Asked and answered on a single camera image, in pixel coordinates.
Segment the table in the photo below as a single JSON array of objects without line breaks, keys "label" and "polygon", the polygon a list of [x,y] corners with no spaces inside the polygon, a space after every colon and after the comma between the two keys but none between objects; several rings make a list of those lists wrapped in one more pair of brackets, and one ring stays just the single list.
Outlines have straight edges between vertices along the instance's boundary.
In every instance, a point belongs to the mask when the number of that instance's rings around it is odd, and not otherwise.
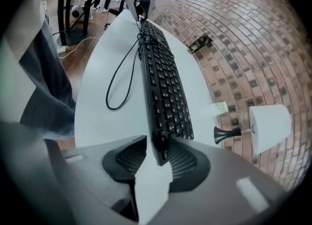
[{"label": "table", "polygon": [[[200,68],[183,43],[156,26],[164,32],[175,56],[192,118],[195,141],[216,146],[213,134],[216,119],[208,115],[208,106],[212,99]],[[118,111],[110,111],[105,105],[111,77],[137,40],[137,34],[138,28],[130,11],[123,10],[97,43],[86,66],[77,98],[75,141],[76,147],[85,147],[136,135],[147,136],[147,156],[136,174],[136,187],[140,186],[139,191],[136,189],[140,222],[146,223],[167,201],[172,172],[170,164],[157,166],[153,156],[143,76],[138,58],[126,104]],[[118,106],[127,92],[135,51],[134,48],[116,74],[109,97],[111,106]]]},{"label": "table", "polygon": [[[70,27],[69,16],[70,16],[70,2],[71,0],[66,0],[65,6],[65,28],[64,28],[64,0],[58,0],[58,29],[59,31],[67,30]],[[90,5],[92,0],[87,0],[86,5]],[[89,21],[90,9],[88,9],[84,15],[83,30],[72,29],[67,32],[61,32],[59,34],[59,45],[73,45],[79,43],[85,38],[88,32],[88,21]]]}]

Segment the desk leg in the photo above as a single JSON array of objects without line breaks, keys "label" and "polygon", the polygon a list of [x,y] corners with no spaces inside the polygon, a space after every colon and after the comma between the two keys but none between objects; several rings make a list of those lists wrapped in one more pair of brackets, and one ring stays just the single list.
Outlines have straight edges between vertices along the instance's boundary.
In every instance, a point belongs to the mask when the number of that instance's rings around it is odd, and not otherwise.
[{"label": "desk leg", "polygon": [[[91,3],[92,3],[92,0],[87,0],[86,5],[90,5]],[[84,36],[88,34],[89,14],[90,14],[90,8],[84,14],[84,20],[83,20],[83,35]]]},{"label": "desk leg", "polygon": [[[64,30],[64,0],[58,0],[58,30]],[[61,32],[59,34],[61,45],[66,44],[65,33]]]},{"label": "desk leg", "polygon": [[66,6],[65,6],[65,30],[69,29],[69,18],[70,18],[70,2],[71,0],[66,0]]}]

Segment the black keyboard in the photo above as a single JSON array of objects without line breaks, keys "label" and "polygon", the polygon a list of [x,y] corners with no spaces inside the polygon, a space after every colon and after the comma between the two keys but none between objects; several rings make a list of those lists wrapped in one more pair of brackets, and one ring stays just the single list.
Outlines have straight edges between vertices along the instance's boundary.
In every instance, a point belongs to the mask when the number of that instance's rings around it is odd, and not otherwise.
[{"label": "black keyboard", "polygon": [[182,83],[162,31],[145,21],[139,42],[145,97],[154,152],[159,165],[167,162],[168,138],[194,139]]}]

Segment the brick wall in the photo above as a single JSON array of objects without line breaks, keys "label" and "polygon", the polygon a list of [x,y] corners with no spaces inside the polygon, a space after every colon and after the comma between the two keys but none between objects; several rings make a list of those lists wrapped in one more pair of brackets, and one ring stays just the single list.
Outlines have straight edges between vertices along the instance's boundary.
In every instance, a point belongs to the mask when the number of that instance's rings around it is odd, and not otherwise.
[{"label": "brick wall", "polygon": [[219,126],[249,128],[248,107],[284,104],[292,118],[288,139],[260,155],[249,135],[224,141],[286,189],[302,177],[311,153],[312,49],[287,0],[157,0],[151,19],[186,46],[203,33],[214,46],[195,54],[215,102],[229,113]]}]

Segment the wooden desk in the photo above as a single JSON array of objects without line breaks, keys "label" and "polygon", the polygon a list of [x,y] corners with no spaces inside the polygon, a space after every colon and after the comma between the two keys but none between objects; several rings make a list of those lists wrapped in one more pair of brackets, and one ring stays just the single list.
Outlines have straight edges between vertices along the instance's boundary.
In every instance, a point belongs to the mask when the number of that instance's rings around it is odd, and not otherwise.
[{"label": "wooden desk", "polygon": [[[65,6],[65,27],[64,27],[64,0],[58,0],[58,29],[59,31],[67,30],[70,27],[69,16],[70,16],[70,2],[66,0]],[[90,5],[92,0],[87,0],[86,5]],[[61,32],[57,43],[59,45],[74,45],[82,41],[88,33],[88,21],[89,21],[90,9],[84,14],[83,30],[79,28],[72,29],[67,32]]]}]

